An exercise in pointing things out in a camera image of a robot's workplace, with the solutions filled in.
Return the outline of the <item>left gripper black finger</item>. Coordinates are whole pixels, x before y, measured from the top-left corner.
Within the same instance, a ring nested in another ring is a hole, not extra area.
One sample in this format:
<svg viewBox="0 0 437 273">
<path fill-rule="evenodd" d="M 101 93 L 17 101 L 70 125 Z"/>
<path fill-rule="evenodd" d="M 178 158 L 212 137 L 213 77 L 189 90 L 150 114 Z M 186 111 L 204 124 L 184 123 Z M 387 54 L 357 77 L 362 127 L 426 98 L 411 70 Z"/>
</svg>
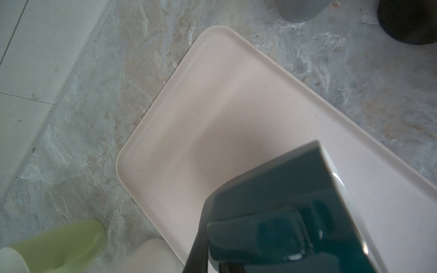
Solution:
<svg viewBox="0 0 437 273">
<path fill-rule="evenodd" d="M 201 220 L 198 233 L 183 269 L 183 273 L 207 273 L 208 255 L 207 224 Z"/>
</svg>

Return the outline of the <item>light green mug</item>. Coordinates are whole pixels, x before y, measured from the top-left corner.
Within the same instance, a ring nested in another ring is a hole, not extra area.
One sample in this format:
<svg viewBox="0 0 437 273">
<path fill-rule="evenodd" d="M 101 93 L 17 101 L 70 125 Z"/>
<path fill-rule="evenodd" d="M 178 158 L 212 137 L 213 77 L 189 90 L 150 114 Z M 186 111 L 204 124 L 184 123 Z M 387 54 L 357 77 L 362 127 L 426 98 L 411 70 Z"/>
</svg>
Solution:
<svg viewBox="0 0 437 273">
<path fill-rule="evenodd" d="M 107 233 L 98 220 L 53 228 L 1 249 L 2 273 L 82 273 L 102 253 Z"/>
</svg>

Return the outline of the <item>black mug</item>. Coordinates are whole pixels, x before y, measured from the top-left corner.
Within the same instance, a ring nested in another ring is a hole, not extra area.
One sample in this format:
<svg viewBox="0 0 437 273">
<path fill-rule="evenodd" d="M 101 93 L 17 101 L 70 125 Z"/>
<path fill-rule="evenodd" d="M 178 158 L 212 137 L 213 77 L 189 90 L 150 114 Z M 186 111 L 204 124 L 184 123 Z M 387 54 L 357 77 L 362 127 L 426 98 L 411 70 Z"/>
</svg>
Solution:
<svg viewBox="0 0 437 273">
<path fill-rule="evenodd" d="M 411 45 L 437 42 L 437 2 L 435 0 L 380 1 L 377 18 L 393 39 Z"/>
</svg>

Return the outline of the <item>white mug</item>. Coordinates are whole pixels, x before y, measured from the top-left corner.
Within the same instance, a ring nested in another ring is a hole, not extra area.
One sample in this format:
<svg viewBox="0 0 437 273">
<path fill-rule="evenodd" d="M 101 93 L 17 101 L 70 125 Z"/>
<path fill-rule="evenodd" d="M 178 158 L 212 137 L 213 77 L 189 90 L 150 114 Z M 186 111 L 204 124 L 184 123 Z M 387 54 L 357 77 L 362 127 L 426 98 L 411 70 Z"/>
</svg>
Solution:
<svg viewBox="0 0 437 273">
<path fill-rule="evenodd" d="M 181 273 L 183 264 L 170 246 L 151 239 L 132 252 L 113 273 Z"/>
</svg>

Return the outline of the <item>grey mug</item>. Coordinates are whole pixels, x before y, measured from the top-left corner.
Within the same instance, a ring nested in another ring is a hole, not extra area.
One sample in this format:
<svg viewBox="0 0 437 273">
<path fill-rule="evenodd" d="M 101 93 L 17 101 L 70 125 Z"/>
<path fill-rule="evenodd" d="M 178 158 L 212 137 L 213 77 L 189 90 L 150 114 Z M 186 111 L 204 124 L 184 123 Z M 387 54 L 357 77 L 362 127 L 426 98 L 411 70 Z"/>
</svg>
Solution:
<svg viewBox="0 0 437 273">
<path fill-rule="evenodd" d="M 277 0 L 276 8 L 284 19 L 292 23 L 301 23 L 320 14 L 331 0 Z"/>
</svg>

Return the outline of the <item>dark green faceted mug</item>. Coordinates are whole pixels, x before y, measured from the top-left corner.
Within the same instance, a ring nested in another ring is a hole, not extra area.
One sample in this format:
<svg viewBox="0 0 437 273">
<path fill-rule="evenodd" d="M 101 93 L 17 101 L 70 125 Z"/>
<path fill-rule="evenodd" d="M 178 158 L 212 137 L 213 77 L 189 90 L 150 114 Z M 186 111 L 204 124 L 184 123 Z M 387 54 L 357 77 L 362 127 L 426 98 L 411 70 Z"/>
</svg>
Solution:
<svg viewBox="0 0 437 273">
<path fill-rule="evenodd" d="M 385 273 L 327 150 L 313 141 L 223 184 L 207 200 L 209 259 L 246 273 Z"/>
</svg>

